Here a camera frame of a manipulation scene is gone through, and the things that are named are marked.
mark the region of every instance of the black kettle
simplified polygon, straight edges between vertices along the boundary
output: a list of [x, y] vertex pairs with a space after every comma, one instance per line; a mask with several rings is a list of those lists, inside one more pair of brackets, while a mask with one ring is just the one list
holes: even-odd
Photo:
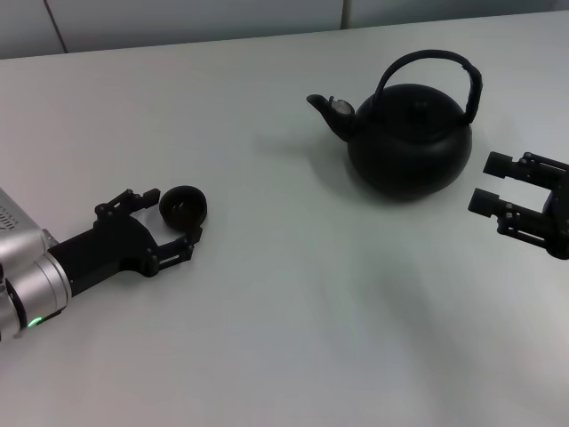
[[[466, 112], [432, 87], [385, 88], [396, 71], [424, 58], [453, 60], [469, 72]], [[427, 50], [395, 61], [357, 113], [333, 97], [310, 95], [307, 101], [348, 143], [349, 158], [365, 181], [390, 197], [413, 199], [443, 189], [464, 169], [472, 150], [470, 124], [481, 93], [482, 75], [468, 60], [452, 52]]]

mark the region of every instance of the white table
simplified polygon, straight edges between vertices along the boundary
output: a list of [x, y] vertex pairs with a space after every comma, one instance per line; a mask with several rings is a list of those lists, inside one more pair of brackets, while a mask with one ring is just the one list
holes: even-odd
[[[569, 262], [467, 206], [479, 187], [541, 208], [482, 169], [569, 161], [567, 40], [553, 12], [1, 62], [0, 182], [56, 238], [126, 188], [195, 185], [210, 212], [191, 263], [116, 276], [0, 348], [2, 425], [566, 426]], [[484, 76], [472, 157], [385, 204], [305, 97], [357, 106], [425, 48]], [[468, 92], [445, 61], [396, 82]]]

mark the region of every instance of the kettle lid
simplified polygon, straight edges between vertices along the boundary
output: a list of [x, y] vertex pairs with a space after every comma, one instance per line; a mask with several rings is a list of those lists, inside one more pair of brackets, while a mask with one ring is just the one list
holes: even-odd
[[386, 132], [413, 143], [440, 140], [465, 125], [462, 108], [450, 96], [424, 85], [386, 88], [374, 113]]

